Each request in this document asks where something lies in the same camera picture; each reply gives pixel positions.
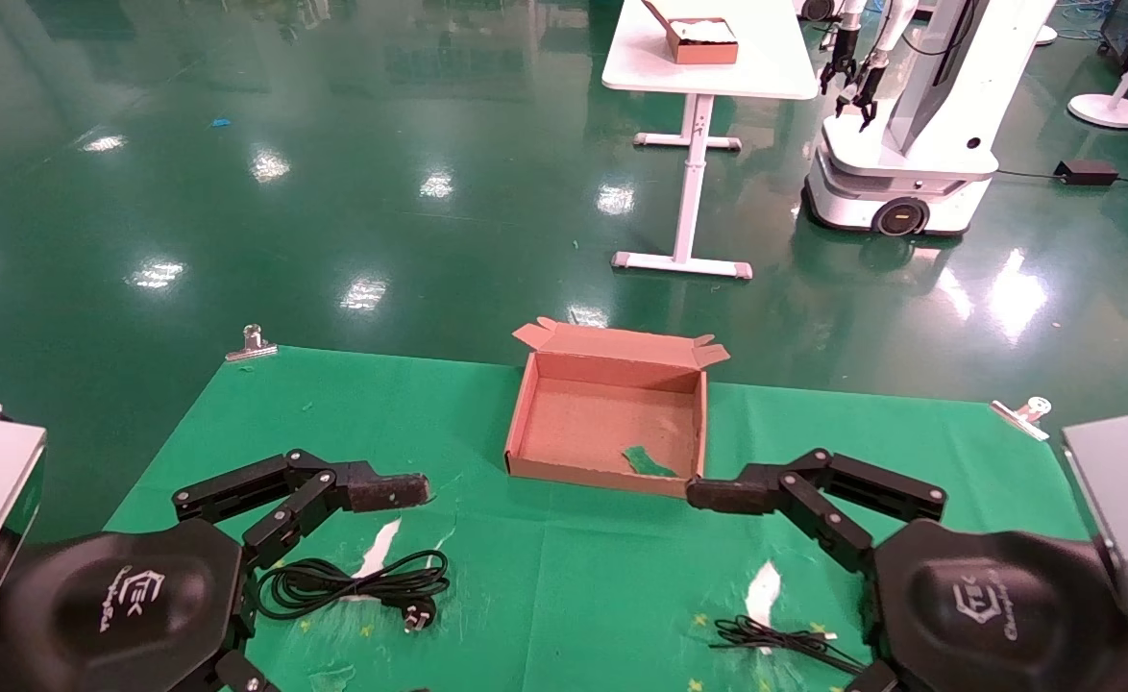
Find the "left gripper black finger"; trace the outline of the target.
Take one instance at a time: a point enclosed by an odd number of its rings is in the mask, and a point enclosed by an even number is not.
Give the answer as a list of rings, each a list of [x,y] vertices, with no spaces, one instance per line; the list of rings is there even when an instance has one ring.
[[[423,474],[381,476],[368,461],[332,463],[305,450],[254,461],[171,496],[179,522],[224,522],[271,505],[268,515],[243,533],[252,569],[273,568],[333,513],[421,507],[428,499]]]

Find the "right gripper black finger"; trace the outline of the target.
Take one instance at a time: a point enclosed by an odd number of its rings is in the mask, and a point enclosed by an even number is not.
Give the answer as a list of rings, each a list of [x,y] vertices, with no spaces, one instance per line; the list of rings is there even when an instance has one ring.
[[[684,498],[694,508],[726,515],[782,513],[849,573],[869,573],[871,535],[829,499],[898,522],[941,522],[948,494],[919,479],[816,448],[787,464],[750,463],[735,479],[691,478]]]

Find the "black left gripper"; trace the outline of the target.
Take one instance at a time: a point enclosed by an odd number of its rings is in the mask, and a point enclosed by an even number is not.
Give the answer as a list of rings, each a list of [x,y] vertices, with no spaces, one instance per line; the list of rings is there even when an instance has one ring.
[[[280,691],[243,548],[211,523],[25,548],[0,586],[0,691]]]

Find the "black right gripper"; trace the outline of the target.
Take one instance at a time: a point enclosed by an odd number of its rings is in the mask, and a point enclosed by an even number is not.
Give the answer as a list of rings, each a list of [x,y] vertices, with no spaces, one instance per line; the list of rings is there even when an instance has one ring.
[[[871,564],[875,662],[845,692],[1128,691],[1128,614],[1087,540],[913,522]]]

